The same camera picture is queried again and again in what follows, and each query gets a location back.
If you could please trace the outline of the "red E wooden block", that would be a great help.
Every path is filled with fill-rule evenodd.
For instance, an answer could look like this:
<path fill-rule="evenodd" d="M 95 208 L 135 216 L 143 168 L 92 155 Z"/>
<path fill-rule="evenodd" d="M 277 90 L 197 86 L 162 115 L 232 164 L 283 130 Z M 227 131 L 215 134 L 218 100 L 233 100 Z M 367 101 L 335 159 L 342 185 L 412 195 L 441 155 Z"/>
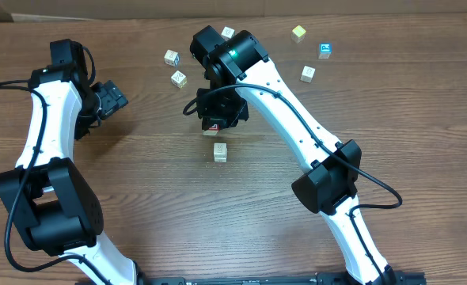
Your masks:
<path fill-rule="evenodd" d="M 207 130 L 203 131 L 203 135 L 205 136 L 216 136 L 219 132 L 220 128 L 217 124 L 212 125 Z"/>

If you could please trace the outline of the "wooden leaf number two block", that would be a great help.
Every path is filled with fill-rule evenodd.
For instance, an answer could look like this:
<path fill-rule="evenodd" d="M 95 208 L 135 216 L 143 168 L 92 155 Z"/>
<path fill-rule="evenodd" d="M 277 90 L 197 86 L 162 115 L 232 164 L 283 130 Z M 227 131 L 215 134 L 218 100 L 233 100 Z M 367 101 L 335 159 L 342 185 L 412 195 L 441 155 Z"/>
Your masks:
<path fill-rule="evenodd" d="M 223 142 L 216 142 L 214 144 L 213 155 L 215 158 L 226 158 L 227 145 Z"/>

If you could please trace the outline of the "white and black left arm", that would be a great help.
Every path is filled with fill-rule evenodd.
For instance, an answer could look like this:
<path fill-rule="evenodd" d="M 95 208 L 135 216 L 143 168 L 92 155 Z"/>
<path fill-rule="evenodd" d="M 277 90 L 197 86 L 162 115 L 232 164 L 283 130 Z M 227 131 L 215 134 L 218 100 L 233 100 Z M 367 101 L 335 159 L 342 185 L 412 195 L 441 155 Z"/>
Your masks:
<path fill-rule="evenodd" d="M 127 103 L 112 82 L 93 78 L 84 64 L 62 60 L 28 80 L 0 82 L 32 98 L 25 147 L 14 169 L 0 173 L 5 255 L 21 272 L 69 261 L 95 284 L 142 284 L 139 266 L 105 233 L 100 201 L 73 160 L 75 140 Z"/>

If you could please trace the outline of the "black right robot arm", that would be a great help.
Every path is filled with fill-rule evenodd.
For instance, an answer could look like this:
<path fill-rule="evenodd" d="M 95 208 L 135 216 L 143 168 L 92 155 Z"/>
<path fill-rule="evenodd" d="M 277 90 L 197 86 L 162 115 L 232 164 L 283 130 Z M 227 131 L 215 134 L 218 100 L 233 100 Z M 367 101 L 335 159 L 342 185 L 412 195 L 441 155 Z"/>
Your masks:
<path fill-rule="evenodd" d="M 210 82 L 183 113 L 196 113 L 202 128 L 227 129 L 249 118 L 252 105 L 297 158 L 303 172 L 292 185 L 302 205 L 327 222 L 344 256 L 347 277 L 357 284 L 393 284 L 395 274 L 363 221 L 355 182 L 380 180 L 359 168 L 362 151 L 322 127 L 282 80 L 268 52 L 245 30 L 224 40 L 211 26 L 193 36 L 190 52 Z"/>

